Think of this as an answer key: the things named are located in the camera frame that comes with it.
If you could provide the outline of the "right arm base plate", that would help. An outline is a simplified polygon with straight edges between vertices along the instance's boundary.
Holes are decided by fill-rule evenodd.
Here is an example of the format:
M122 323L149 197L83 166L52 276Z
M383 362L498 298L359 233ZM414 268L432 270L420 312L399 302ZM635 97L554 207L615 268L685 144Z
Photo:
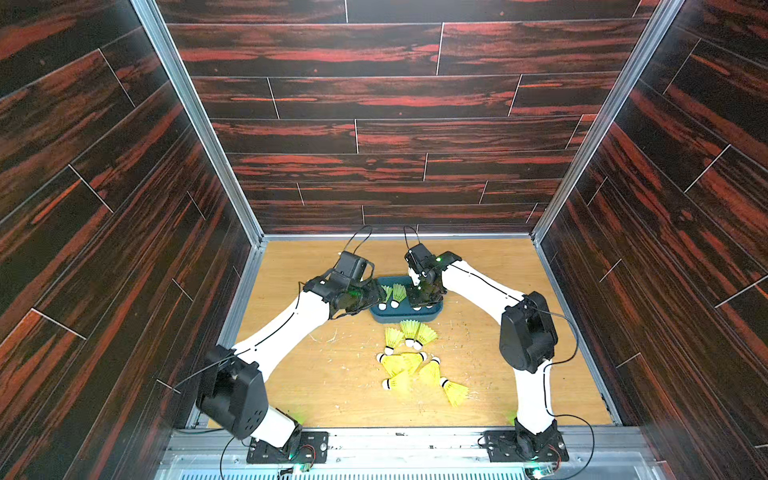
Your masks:
M533 434L522 430L487 430L480 445L492 463L562 463L569 460L561 432L553 423L545 431Z

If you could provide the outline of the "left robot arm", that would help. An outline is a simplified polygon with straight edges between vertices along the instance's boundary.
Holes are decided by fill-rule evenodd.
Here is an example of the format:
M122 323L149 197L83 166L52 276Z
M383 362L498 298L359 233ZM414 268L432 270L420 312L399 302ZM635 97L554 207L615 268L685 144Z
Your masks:
M260 331L230 349L216 346L208 351L196 406L237 440L253 437L288 456L295 454L301 425L269 404L266 382L315 329L367 310L386 296L375 279L315 277L300 283L296 299Z

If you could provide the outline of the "teal plastic storage box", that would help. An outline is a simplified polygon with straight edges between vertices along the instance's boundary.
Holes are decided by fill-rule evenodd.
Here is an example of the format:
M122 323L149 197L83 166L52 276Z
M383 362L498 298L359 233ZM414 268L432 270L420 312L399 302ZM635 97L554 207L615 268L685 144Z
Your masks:
M391 298L386 310L379 310L378 305L370 308L374 320L380 324L397 324L404 320L431 322L443 311L442 301L433 306L423 306L424 309L421 311L413 310L410 300L415 298L415 295L412 293L414 286L409 276L378 277L377 280L380 285L389 285L391 287L393 284L402 284L406 287L408 294L407 298L396 309L390 306Z

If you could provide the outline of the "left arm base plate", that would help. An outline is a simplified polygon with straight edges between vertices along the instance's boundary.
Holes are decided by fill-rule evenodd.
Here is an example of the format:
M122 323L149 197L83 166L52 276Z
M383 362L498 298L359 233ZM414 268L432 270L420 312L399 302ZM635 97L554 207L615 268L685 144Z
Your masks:
M246 462L253 465L324 464L327 461L328 448L328 431L302 430L294 433L282 447L252 438Z

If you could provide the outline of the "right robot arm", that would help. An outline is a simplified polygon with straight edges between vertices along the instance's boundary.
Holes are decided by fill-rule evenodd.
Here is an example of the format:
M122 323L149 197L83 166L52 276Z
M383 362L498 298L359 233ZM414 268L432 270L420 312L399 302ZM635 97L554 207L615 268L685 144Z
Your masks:
M415 306L435 304L456 293L500 326L499 351L514 370L517 391L515 440L520 448L540 450L557 441L551 412L550 369L558 335L546 299L524 294L480 273L458 255L432 254L419 243L405 254L414 283Z

